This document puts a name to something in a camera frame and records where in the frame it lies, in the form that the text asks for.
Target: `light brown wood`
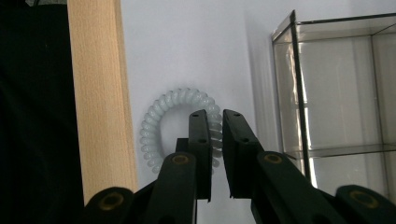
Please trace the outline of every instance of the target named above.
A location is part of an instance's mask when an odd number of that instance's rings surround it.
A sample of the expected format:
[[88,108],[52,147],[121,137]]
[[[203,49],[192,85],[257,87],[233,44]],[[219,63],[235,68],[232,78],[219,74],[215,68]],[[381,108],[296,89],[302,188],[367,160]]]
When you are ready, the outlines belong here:
[[120,0],[69,0],[85,203],[102,189],[137,190]]

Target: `wood grain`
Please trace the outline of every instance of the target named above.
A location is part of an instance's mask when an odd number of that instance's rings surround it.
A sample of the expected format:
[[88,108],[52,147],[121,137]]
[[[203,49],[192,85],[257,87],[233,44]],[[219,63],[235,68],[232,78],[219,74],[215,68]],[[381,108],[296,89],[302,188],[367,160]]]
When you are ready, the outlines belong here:
[[69,0],[85,203],[102,189],[137,190],[120,0]]

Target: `clear acrylic container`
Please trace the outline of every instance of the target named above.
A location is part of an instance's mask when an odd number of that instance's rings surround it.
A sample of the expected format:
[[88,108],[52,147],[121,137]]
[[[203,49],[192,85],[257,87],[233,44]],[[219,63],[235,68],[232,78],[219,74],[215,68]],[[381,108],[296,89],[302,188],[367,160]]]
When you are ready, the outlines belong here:
[[396,13],[296,21],[272,35],[283,151],[319,189],[396,202]]

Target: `wooden plank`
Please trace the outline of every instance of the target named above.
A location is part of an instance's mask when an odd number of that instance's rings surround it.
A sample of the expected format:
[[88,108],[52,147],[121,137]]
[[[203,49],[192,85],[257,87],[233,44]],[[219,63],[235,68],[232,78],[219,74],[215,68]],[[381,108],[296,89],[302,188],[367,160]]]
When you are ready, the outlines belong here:
[[69,0],[85,203],[113,186],[137,190],[120,0]]

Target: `transparent box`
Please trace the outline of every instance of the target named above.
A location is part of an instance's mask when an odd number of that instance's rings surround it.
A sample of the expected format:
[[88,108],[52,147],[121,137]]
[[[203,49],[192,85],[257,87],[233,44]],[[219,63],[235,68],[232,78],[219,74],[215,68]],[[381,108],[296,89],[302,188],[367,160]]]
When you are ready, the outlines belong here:
[[283,152],[314,186],[396,202],[396,13],[296,21],[272,35]]

